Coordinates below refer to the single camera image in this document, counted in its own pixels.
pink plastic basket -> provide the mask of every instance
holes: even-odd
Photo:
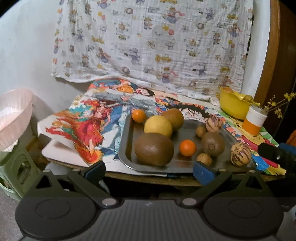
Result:
[[[24,133],[32,115],[33,93],[19,88],[0,96],[0,151]]]

yellow plastic bowl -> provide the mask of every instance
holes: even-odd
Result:
[[[220,107],[224,110],[228,115],[233,116],[237,119],[244,120],[248,113],[249,107],[252,103],[249,103],[243,98],[246,96],[244,94],[240,94],[236,91],[234,93],[230,93],[222,89],[220,95]]]

yellow lemon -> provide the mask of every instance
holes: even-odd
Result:
[[[151,116],[144,125],[145,133],[159,133],[170,138],[173,132],[171,123],[161,115]]]

dark baking tray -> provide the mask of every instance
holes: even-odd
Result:
[[[196,161],[196,157],[200,153],[203,153],[201,138],[195,134],[195,129],[198,125],[203,125],[203,123],[196,120],[185,120],[181,129],[173,133],[170,138],[175,147],[173,159],[164,167],[148,166],[140,163],[134,150],[134,142],[144,133],[144,125],[134,122],[131,115],[129,115],[126,118],[118,156],[126,166],[139,172],[192,173],[192,167]],[[248,170],[256,168],[256,163],[253,160],[243,167],[233,165],[230,161],[230,149],[237,142],[237,139],[225,129],[220,130],[219,134],[225,140],[225,150],[220,156],[212,157],[213,162],[210,166],[211,168],[215,170],[226,169],[232,173],[246,173]],[[192,140],[196,144],[197,152],[192,157],[185,157],[179,153],[179,144],[185,139]]]

metal rivet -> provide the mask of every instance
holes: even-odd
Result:
[[[185,198],[183,199],[182,203],[186,206],[194,206],[197,201],[194,198]]]
[[[107,206],[107,207],[110,207],[110,206],[113,206],[117,203],[116,199],[114,198],[105,198],[103,201],[102,201],[102,204]]]

